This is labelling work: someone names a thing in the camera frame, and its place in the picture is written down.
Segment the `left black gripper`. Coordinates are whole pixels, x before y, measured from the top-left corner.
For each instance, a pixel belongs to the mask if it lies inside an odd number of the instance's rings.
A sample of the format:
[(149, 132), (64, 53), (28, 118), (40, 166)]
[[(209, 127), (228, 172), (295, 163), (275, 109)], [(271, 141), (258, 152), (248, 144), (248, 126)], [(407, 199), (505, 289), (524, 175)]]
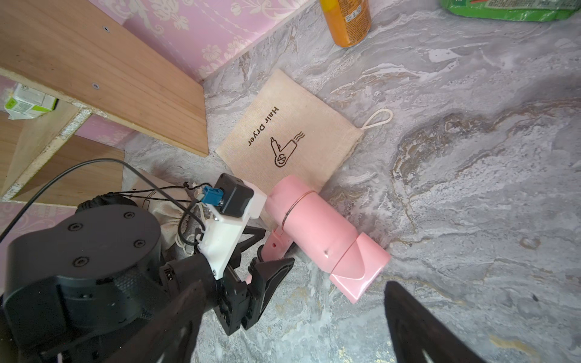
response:
[(201, 281), (204, 313), (242, 326), (248, 285), (226, 266), (217, 281), (199, 250), (165, 261), (159, 222), (130, 205), (95, 207), (8, 248), (2, 323), (19, 362), (108, 362), (181, 292)]

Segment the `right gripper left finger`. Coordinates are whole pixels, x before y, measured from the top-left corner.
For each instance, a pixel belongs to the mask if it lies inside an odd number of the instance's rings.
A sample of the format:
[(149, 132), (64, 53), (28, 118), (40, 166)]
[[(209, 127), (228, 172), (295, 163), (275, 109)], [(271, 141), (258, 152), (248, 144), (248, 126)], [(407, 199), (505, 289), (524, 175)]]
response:
[(131, 338), (108, 362), (190, 362), (207, 295), (196, 281)]

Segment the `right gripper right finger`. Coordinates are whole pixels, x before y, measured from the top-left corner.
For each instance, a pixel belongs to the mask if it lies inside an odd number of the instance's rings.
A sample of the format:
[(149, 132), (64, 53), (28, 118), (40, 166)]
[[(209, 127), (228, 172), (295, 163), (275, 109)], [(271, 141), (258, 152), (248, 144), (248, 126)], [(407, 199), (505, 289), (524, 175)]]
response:
[(396, 281), (386, 284), (384, 309), (398, 362), (484, 363)]

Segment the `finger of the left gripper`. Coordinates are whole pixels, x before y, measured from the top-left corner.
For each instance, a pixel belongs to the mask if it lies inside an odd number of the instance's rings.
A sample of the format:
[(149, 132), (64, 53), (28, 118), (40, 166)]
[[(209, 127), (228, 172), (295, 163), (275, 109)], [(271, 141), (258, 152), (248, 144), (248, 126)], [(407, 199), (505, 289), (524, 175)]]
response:
[(262, 317), (272, 296), (294, 267), (294, 258), (262, 261), (254, 258), (248, 268), (251, 282), (248, 285), (248, 308), (242, 318), (245, 330), (252, 328)]
[(248, 234), (249, 238), (237, 243), (237, 245), (235, 246), (233, 254), (231, 255), (231, 258), (228, 263), (232, 268), (238, 268), (240, 266), (241, 255), (243, 254), (243, 252), (245, 252), (250, 247), (254, 246), (256, 243), (263, 240), (266, 234), (266, 230), (260, 227), (247, 226), (243, 230), (242, 234), (243, 235)]

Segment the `pink hair dryer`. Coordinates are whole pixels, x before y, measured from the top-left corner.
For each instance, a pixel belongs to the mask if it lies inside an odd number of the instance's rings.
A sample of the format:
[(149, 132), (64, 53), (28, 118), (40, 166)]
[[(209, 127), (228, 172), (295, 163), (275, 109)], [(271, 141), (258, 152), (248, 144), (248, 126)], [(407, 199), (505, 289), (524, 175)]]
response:
[(265, 210), (276, 229), (262, 246), (263, 261), (281, 260), (296, 244), (353, 304), (357, 303), (390, 254), (324, 201), (298, 177), (281, 180), (267, 198)]

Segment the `beige linen drawstring bag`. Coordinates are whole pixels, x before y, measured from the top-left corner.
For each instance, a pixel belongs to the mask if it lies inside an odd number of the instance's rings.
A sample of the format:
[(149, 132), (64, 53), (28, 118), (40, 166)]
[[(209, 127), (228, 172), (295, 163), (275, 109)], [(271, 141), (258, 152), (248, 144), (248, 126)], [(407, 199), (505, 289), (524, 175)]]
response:
[[(181, 185), (177, 185), (157, 178), (145, 172), (143, 169), (139, 169), (139, 172), (178, 201), (183, 207), (190, 205), (191, 198), (188, 190), (191, 185), (187, 181), (184, 181)], [(190, 216), (184, 215), (182, 209), (171, 201), (168, 201), (168, 199), (140, 178), (138, 178), (134, 186), (125, 195), (139, 207), (151, 213), (160, 223), (161, 243), (164, 251), (176, 247), (181, 249), (187, 257), (195, 253), (195, 247), (183, 241), (185, 238), (188, 242), (193, 242), (194, 236), (187, 232), (187, 224), (190, 222)]]

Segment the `beige pouch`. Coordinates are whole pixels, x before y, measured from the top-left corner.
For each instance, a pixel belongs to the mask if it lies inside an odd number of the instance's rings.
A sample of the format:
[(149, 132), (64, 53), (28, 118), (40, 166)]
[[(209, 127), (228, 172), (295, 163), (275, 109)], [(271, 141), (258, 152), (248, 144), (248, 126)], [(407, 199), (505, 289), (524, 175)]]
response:
[(289, 175), (321, 191), (364, 132), (392, 119), (384, 108), (355, 126), (276, 70), (216, 152), (236, 177), (266, 194)]

